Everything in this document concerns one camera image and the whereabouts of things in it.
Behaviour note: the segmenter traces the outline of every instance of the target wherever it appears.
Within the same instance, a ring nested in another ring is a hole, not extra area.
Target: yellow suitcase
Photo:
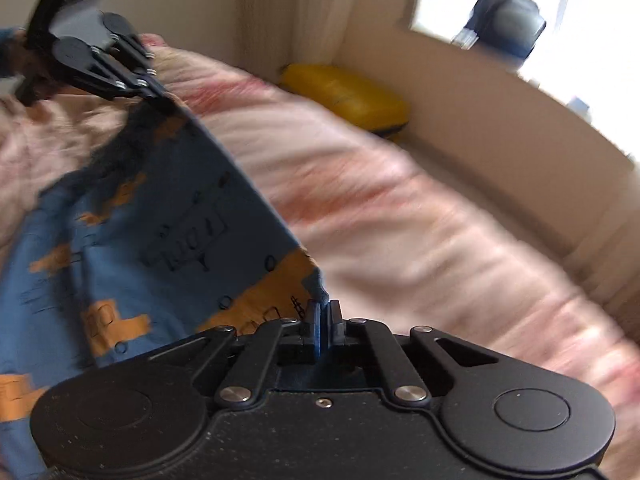
[[[406,101],[365,77],[337,66],[290,64],[282,72],[280,86],[320,103],[351,124],[381,137],[394,136],[409,120]]]

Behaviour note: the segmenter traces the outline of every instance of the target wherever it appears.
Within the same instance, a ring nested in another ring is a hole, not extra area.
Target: bed
[[[436,326],[592,384],[618,421],[604,472],[640,479],[639,349],[558,266],[397,146],[242,71],[144,39],[161,82],[282,216],[345,316],[396,333]],[[113,138],[130,101],[65,91],[29,110],[8,96],[2,104],[0,266],[39,191]]]

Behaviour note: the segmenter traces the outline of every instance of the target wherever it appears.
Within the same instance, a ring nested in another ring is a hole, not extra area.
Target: window
[[[567,104],[625,153],[640,157],[640,0],[534,0],[546,30],[520,75]],[[414,30],[445,41],[464,27],[476,0],[418,0]]]

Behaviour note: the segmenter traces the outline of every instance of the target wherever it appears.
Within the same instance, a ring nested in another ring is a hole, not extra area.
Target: silver bolt
[[[407,402],[417,402],[427,398],[427,392],[420,386],[400,386],[396,388],[394,395],[398,399],[406,400]]]
[[[251,399],[251,390],[243,386],[228,386],[220,390],[220,398],[226,402],[245,402]]]
[[[318,406],[318,408],[330,408],[333,405],[334,405],[334,402],[331,399],[316,400],[316,406]]]

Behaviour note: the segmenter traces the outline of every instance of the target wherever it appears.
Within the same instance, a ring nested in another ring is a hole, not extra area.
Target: orange printed pattern
[[[46,270],[49,276],[53,276],[60,269],[64,269],[71,264],[71,246],[60,244],[49,254],[41,259],[31,262],[29,272],[43,272]]]
[[[115,207],[128,204],[133,199],[135,190],[146,180],[144,173],[139,173],[133,180],[127,180],[118,186],[116,193],[107,200],[101,214],[85,212],[78,217],[78,221],[84,222],[89,227],[96,226],[108,220]]]
[[[316,270],[314,261],[296,248],[258,283],[236,298],[228,310],[215,313],[198,332],[216,325],[235,326],[241,334],[252,334],[258,325],[279,317],[300,317],[311,295],[303,280]]]
[[[114,300],[96,301],[82,313],[82,322],[95,357],[105,355],[116,343],[131,341],[151,331],[147,314],[122,319]]]
[[[167,118],[154,131],[154,142],[157,144],[165,139],[174,139],[175,134],[186,122],[187,118],[184,115],[174,115]]]
[[[46,388],[34,390],[28,375],[0,375],[0,422],[29,416],[45,391]]]

